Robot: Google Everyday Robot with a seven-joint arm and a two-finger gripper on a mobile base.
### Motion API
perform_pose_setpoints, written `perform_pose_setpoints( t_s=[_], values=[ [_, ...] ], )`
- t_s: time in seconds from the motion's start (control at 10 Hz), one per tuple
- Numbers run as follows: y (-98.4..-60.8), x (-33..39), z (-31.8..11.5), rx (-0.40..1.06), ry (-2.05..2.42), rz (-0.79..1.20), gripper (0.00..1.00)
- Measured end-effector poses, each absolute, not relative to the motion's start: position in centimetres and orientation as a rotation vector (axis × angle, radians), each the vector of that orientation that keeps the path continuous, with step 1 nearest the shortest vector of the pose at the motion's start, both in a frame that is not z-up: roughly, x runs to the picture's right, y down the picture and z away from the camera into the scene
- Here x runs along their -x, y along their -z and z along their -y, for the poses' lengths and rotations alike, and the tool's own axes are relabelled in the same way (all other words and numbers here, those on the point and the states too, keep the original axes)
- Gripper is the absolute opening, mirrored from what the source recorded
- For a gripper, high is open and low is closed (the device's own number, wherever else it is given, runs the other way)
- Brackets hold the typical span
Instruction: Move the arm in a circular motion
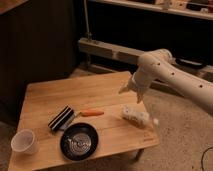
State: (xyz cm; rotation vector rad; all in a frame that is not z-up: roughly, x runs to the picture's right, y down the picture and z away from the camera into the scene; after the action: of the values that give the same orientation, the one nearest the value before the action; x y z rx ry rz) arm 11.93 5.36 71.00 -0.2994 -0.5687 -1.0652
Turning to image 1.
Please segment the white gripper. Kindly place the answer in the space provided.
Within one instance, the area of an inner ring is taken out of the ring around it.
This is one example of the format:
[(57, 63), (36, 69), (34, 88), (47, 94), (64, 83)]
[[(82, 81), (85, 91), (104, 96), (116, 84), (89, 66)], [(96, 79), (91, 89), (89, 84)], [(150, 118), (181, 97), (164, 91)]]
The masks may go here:
[(124, 84), (120, 88), (119, 93), (122, 94), (134, 90), (135, 92), (137, 92), (137, 103), (139, 104), (143, 100), (143, 95), (149, 89), (153, 80), (154, 77), (143, 71), (137, 70), (131, 78), (133, 84)]

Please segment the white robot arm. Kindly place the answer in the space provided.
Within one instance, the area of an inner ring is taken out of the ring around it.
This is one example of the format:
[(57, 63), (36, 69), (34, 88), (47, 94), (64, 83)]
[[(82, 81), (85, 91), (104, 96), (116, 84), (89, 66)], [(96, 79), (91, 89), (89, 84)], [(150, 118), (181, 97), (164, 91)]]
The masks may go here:
[(137, 61), (138, 69), (119, 92), (134, 91), (140, 103), (151, 83), (159, 79), (213, 117), (213, 83), (174, 67), (172, 61), (167, 49), (143, 52)]

